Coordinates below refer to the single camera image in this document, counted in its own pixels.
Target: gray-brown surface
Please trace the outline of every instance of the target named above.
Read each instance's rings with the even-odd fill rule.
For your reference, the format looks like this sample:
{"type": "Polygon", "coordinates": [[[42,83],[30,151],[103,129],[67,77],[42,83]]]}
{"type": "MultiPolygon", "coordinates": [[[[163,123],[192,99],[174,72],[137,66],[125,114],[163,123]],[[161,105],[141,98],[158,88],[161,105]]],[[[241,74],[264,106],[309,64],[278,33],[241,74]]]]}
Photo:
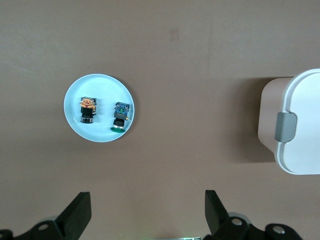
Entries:
{"type": "Polygon", "coordinates": [[[90,191],[81,239],[209,233],[226,209],[317,239],[320,177],[289,175],[257,137],[263,87],[318,68],[318,0],[0,0],[0,228],[21,234],[90,191]],[[135,121],[114,142],[78,136],[69,86],[111,75],[135,121]]]}

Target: metal bolt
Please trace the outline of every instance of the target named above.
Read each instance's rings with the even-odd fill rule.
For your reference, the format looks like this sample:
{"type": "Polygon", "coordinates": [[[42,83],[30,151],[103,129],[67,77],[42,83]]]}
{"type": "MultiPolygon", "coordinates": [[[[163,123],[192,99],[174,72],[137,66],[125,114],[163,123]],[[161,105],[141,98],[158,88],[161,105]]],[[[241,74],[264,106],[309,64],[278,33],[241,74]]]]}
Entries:
{"type": "Polygon", "coordinates": [[[39,231],[42,231],[42,230],[47,229],[48,227],[49,227],[48,224],[43,224],[43,225],[41,225],[41,226],[38,227],[38,230],[39,230],[39,231]]]}
{"type": "Polygon", "coordinates": [[[275,231],[277,234],[285,234],[285,230],[283,227],[281,226],[274,226],[273,228],[273,231],[275,231]]]}
{"type": "Polygon", "coordinates": [[[231,220],[231,222],[236,226],[241,226],[242,225],[242,221],[239,218],[234,218],[234,219],[231,220]]]}

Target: container lid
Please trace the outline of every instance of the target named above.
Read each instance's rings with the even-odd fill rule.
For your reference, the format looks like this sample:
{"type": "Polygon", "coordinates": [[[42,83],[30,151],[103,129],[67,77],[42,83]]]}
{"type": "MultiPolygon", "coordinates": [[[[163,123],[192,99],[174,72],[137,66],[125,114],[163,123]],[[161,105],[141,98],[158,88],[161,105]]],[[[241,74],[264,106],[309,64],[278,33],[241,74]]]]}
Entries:
{"type": "Polygon", "coordinates": [[[286,86],[275,139],[275,159],[286,172],[320,174],[320,69],[305,71],[286,86]]]}

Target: black bracket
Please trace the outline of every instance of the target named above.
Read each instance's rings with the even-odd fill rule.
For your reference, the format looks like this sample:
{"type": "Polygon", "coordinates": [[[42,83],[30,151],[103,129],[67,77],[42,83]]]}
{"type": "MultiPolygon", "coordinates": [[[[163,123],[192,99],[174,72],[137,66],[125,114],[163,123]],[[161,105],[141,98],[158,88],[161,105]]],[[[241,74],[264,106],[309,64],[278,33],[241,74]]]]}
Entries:
{"type": "Polygon", "coordinates": [[[90,193],[81,192],[55,220],[42,221],[16,237],[11,230],[0,230],[0,240],[78,240],[90,219],[90,193]]]}
{"type": "Polygon", "coordinates": [[[216,191],[205,191],[205,218],[212,235],[203,240],[302,240],[291,227],[271,223],[259,230],[241,217],[229,216],[216,191]]]}

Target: round light blue plate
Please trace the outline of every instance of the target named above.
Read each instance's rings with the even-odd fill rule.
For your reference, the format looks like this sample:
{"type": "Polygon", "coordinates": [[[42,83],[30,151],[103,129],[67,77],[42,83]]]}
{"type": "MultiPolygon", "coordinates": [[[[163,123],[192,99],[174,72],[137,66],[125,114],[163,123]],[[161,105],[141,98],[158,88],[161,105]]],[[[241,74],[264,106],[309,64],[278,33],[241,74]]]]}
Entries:
{"type": "Polygon", "coordinates": [[[104,74],[90,74],[75,81],[65,94],[64,114],[71,128],[81,137],[99,143],[120,138],[130,128],[135,105],[128,89],[117,79],[104,74]],[[82,123],[81,97],[96,98],[96,115],[93,123],[82,123]],[[130,105],[128,120],[124,121],[123,133],[110,130],[114,126],[117,102],[130,105]]]}

